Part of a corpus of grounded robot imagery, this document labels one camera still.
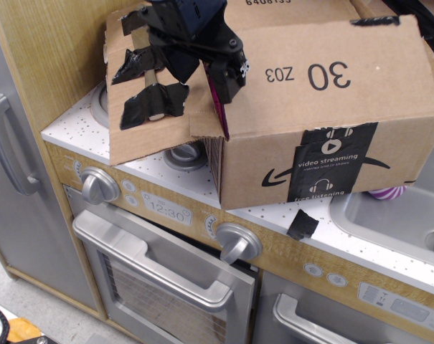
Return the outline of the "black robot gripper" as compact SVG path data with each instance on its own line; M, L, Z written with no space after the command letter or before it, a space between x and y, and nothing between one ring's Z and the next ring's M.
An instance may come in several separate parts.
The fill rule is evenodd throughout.
M150 1L148 39L156 57L181 83L206 62L222 104L246 85L250 69L242 40L225 22L226 1Z

